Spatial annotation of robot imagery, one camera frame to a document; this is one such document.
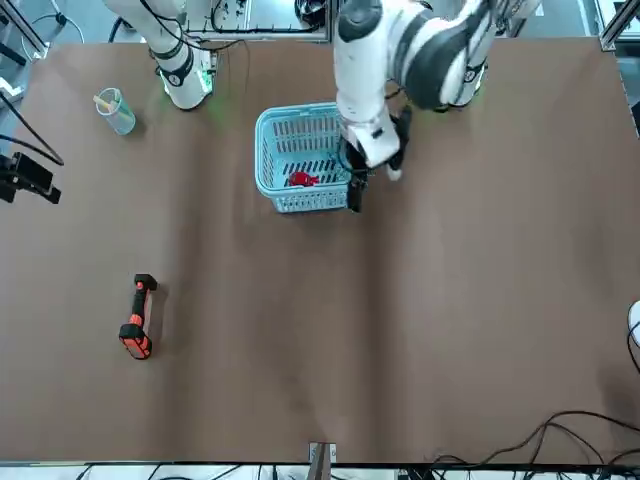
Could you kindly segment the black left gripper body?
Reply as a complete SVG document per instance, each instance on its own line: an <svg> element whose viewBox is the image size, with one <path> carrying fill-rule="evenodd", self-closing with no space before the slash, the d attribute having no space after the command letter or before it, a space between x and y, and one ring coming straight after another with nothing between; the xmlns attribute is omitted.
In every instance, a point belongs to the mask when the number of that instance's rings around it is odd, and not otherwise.
<svg viewBox="0 0 640 480"><path fill-rule="evenodd" d="M369 174L370 169L366 164L366 158L359 151L348 149L344 156L352 175L367 176Z"/></svg>

